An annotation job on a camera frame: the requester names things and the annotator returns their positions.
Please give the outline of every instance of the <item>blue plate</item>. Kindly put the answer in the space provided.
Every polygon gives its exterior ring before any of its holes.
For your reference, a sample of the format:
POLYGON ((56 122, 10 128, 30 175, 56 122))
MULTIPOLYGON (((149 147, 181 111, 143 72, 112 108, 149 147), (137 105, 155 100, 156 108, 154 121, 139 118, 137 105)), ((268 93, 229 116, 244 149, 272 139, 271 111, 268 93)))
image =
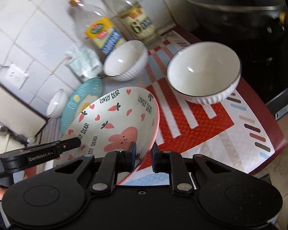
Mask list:
POLYGON ((104 84, 102 80, 93 78, 81 84, 77 90, 73 92, 62 112, 60 125, 62 135, 86 107, 101 97, 103 88, 104 84))

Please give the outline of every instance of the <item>yellow label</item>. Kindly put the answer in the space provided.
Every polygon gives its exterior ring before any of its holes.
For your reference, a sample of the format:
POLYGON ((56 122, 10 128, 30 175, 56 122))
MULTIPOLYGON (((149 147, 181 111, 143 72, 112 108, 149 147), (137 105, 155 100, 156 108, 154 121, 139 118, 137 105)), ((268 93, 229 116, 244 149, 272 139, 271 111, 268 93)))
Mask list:
POLYGON ((140 41, 148 42, 157 36, 155 26, 139 3, 120 14, 120 18, 133 33, 134 37, 140 41))
POLYGON ((114 48, 125 42, 120 32, 106 17, 94 22, 88 27, 85 34, 96 43, 105 55, 109 55, 114 48))

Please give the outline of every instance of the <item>small white bowl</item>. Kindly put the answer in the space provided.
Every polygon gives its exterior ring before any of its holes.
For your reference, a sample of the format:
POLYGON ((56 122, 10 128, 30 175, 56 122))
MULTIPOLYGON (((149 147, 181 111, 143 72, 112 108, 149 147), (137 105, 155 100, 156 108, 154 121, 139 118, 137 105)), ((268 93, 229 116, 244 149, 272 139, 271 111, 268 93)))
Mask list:
POLYGON ((131 40, 123 43, 108 55, 103 71, 114 80, 128 81, 140 75, 147 61, 148 51, 143 42, 131 40))
POLYGON ((51 118, 60 117, 68 101, 68 98, 69 96, 64 91, 64 89, 58 90, 49 102, 49 105, 46 111, 46 116, 51 117, 51 118))
POLYGON ((229 47, 216 42, 199 42, 171 59, 167 78, 185 100, 215 104, 236 89, 241 78, 241 63, 229 47))

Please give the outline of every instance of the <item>metal screw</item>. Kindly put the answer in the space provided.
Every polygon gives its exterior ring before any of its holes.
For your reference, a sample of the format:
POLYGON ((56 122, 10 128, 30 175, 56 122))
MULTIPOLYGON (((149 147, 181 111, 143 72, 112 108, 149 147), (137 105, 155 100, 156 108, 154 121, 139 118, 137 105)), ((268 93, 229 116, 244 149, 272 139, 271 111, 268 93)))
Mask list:
POLYGON ((188 183, 179 183, 177 185, 177 189, 181 191, 189 191, 191 188, 193 188, 193 186, 188 183))
POLYGON ((108 185, 105 183, 96 183, 92 186, 92 189, 96 191, 103 191, 103 190, 106 190, 107 188, 108 188, 108 185))

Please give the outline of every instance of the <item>bottle cap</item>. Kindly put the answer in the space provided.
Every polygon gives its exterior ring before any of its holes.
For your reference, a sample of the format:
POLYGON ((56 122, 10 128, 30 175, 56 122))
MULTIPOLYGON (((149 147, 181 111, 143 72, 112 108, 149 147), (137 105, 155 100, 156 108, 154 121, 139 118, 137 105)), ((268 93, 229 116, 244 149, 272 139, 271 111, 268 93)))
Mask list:
POLYGON ((69 4, 70 4, 71 6, 76 6, 77 3, 81 2, 81 1, 82 1, 82 0, 69 0, 69 4))
POLYGON ((284 23, 285 23, 285 16, 286 16, 286 13, 285 13, 285 12, 281 12, 281 13, 280 13, 280 23, 281 23, 281 24, 284 24, 284 23))

